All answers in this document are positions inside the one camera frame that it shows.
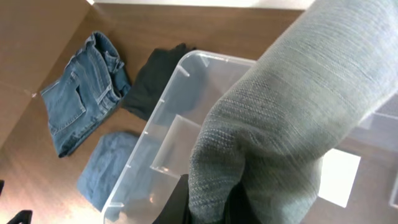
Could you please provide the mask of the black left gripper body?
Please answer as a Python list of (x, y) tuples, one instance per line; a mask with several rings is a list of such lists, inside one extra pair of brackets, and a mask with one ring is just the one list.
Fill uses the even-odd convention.
[(31, 224), (33, 216), (32, 210), (21, 210), (14, 215), (7, 224)]

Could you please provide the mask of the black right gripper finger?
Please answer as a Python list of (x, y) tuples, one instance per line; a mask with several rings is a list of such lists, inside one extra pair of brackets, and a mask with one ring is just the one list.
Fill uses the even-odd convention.
[(188, 174), (184, 174), (152, 224), (190, 224), (188, 199)]

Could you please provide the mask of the clear plastic storage bin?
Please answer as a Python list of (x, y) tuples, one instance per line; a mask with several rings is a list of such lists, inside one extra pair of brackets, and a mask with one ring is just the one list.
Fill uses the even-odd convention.
[[(211, 107), (255, 60), (194, 50), (178, 62), (105, 206), (102, 223), (152, 223), (187, 174)], [(397, 152), (397, 93), (348, 140)]]

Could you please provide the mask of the light blue jeans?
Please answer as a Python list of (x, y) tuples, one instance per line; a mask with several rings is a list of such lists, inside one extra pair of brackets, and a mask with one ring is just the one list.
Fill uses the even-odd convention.
[(211, 108), (190, 158), (193, 223), (299, 223), (323, 156), (397, 92), (397, 1), (315, 1)]

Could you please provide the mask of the small blue denim cloth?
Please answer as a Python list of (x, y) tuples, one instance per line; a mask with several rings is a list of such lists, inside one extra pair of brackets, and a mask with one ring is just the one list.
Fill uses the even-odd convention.
[(125, 132), (101, 136), (77, 182), (78, 191), (102, 211), (138, 137)]

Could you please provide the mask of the black folded garment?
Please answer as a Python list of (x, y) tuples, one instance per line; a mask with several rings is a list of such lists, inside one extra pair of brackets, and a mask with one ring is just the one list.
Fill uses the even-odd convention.
[(178, 62), (195, 50), (181, 43), (172, 49), (154, 49), (139, 70), (133, 86), (124, 97), (122, 108), (147, 121), (161, 97)]

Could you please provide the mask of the dark blue folded jeans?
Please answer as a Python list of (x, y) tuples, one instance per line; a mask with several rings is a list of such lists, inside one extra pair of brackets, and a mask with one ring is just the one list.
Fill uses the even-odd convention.
[(131, 83), (124, 66), (108, 37), (94, 31), (62, 76), (40, 92), (58, 157), (72, 154), (127, 95)]

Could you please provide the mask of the white label in bin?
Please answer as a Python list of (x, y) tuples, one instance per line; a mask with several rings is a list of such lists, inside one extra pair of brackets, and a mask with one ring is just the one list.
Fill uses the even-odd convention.
[(318, 196), (346, 208), (361, 157), (338, 149), (323, 156)]

